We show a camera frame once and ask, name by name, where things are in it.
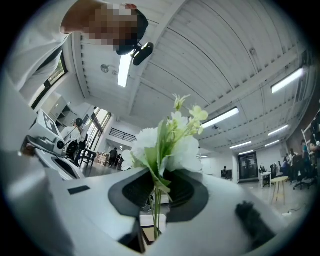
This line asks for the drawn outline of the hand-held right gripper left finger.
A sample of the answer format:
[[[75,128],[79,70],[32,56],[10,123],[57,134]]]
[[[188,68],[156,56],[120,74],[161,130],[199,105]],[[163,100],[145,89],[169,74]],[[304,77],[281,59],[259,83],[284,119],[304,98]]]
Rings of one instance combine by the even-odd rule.
[[[153,190],[147,168],[69,181],[47,175],[57,204],[70,207],[112,239],[124,241],[139,232],[140,212]]]

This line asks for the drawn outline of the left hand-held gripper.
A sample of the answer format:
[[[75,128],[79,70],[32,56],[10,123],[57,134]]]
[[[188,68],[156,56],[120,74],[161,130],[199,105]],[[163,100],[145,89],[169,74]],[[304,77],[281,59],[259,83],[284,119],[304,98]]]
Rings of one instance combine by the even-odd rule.
[[[21,152],[27,156],[36,155],[46,167],[56,170],[65,181],[84,179],[79,167],[65,156],[65,140],[61,136],[56,123],[40,109],[37,118],[27,133]]]

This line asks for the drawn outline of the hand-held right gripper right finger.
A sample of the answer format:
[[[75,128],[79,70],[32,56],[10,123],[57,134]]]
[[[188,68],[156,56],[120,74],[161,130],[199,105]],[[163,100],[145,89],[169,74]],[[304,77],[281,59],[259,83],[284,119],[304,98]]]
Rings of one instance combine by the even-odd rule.
[[[188,171],[166,172],[173,200],[162,253],[248,253],[288,226],[281,214],[231,181]]]

